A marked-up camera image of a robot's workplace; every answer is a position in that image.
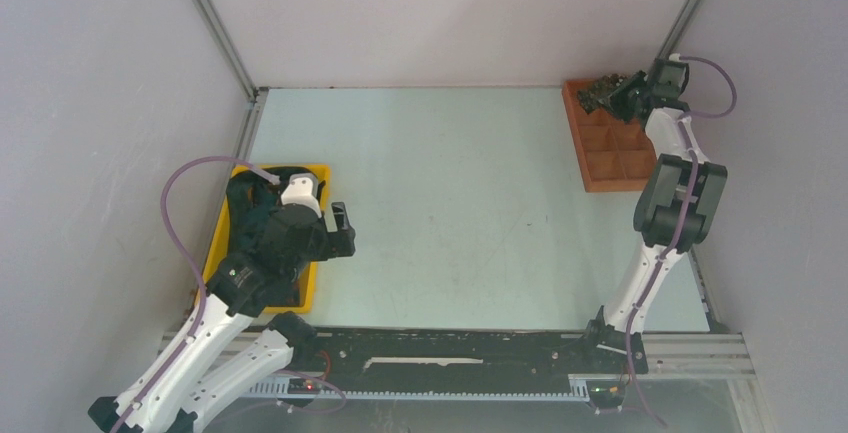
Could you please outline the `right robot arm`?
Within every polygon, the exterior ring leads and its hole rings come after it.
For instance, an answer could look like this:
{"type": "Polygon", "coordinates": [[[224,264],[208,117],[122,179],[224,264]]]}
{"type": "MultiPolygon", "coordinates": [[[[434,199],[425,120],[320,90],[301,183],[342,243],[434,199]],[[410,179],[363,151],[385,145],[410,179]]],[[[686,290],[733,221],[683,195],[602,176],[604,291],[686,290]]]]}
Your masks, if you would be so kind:
{"type": "Polygon", "coordinates": [[[702,151],[693,129],[698,114],[682,99],[693,60],[681,54],[660,57],[648,71],[609,75],[577,95],[585,106],[638,123],[656,156],[633,214],[641,241],[581,345],[583,361],[596,371],[610,369],[632,352],[663,280],[706,239],[724,191],[727,170],[702,151]]]}

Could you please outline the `dark key-patterned tie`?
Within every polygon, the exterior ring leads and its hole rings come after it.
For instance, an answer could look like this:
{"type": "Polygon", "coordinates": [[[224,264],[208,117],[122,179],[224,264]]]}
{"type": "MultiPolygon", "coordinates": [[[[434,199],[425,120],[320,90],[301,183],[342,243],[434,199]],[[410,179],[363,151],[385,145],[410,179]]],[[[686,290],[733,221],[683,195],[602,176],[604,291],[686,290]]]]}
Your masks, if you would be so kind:
{"type": "Polygon", "coordinates": [[[588,86],[579,89],[576,93],[576,99],[586,114],[598,110],[612,113],[613,107],[610,97],[627,79],[627,76],[617,73],[604,75],[592,81],[588,86]]]}

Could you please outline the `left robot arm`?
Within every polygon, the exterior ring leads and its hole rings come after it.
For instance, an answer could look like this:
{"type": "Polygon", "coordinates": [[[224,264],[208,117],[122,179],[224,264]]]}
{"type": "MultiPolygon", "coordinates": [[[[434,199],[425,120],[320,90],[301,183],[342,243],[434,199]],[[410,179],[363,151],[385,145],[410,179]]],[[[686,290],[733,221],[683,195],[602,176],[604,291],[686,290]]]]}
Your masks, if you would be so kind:
{"type": "Polygon", "coordinates": [[[259,339],[224,365],[212,365],[272,303],[294,293],[318,262],[350,257],[355,230],[346,206],[324,214],[302,203],[230,213],[225,256],[202,299],[154,363],[117,396],[96,399],[88,416],[102,432],[201,432],[242,392],[287,365],[304,369],[316,356],[315,329],[292,311],[276,314],[259,339]]]}

